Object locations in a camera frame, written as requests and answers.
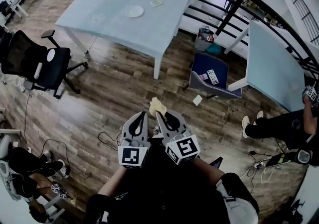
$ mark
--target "white sneaker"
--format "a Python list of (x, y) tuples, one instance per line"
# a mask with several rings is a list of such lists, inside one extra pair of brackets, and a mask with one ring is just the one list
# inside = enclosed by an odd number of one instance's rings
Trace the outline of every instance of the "white sneaker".
[(65, 166), (65, 163), (62, 159), (59, 159), (58, 161), (62, 162), (63, 163), (63, 166), (62, 168), (60, 169), (60, 173), (61, 175), (64, 177), (64, 178), (68, 178), (69, 176), (66, 175), (66, 166)]
[(248, 118), (248, 116), (245, 116), (243, 118), (243, 120), (241, 121), (241, 125), (243, 126), (243, 137), (244, 138), (248, 138), (248, 135), (246, 135), (245, 129), (246, 129), (247, 125), (249, 125), (249, 124), (250, 124), (249, 118)]
[(257, 118), (256, 118), (256, 119), (263, 118), (263, 117), (264, 117), (264, 112), (263, 112), (263, 111), (259, 111), (259, 112), (257, 113)]
[(43, 153), (43, 155), (46, 156), (46, 158), (47, 158), (47, 161), (46, 161), (46, 162), (47, 162), (47, 163), (52, 162), (52, 159), (51, 159), (52, 155), (51, 155), (51, 152), (50, 152), (50, 151), (46, 150), (46, 151)]

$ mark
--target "white plate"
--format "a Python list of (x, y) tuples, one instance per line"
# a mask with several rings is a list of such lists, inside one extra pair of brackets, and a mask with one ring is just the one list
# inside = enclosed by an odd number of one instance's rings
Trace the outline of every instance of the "white plate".
[(143, 12), (144, 12), (143, 7), (139, 5), (130, 5), (127, 7), (125, 14), (127, 17), (136, 18), (141, 16)]
[(54, 58), (54, 55), (55, 55), (55, 50), (54, 49), (50, 50), (48, 55), (46, 56), (46, 60), (48, 62), (52, 61), (52, 59)]

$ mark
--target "hand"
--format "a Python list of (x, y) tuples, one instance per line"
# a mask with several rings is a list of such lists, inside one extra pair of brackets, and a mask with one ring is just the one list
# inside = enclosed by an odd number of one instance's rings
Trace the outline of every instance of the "hand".
[(35, 207), (40, 213), (44, 214), (46, 213), (46, 210), (42, 204), (40, 204), (37, 200), (33, 199), (30, 202), (30, 205)]
[(310, 104), (311, 103), (310, 97), (307, 94), (304, 95), (303, 101), (304, 101), (304, 104)]

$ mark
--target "blue chair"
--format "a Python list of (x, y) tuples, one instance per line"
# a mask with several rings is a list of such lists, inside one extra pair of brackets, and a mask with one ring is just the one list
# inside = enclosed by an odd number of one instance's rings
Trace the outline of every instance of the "blue chair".
[[(204, 81), (199, 77), (199, 75), (207, 74), (207, 71), (211, 69), (214, 70), (217, 76), (218, 84), (212, 85), (209, 78)], [(189, 83), (183, 88), (183, 90), (190, 87), (193, 89), (206, 91), (212, 94), (207, 97), (208, 99), (214, 96), (219, 96), (226, 99), (242, 98), (243, 93), (241, 89), (237, 89), (235, 91), (229, 91), (226, 89), (227, 75), (228, 65), (225, 62), (204, 53), (196, 53), (190, 73)]]

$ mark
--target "blue chair cushion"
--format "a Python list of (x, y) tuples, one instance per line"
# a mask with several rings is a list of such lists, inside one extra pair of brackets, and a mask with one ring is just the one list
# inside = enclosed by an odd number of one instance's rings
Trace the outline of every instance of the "blue chair cushion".
[[(227, 83), (228, 65), (213, 56), (203, 53), (196, 53), (191, 70), (196, 72), (198, 75), (206, 74), (208, 76), (207, 71), (211, 69), (214, 70), (219, 82), (214, 86), (225, 89)], [(209, 77), (207, 80), (205, 80), (205, 82), (212, 85)]]

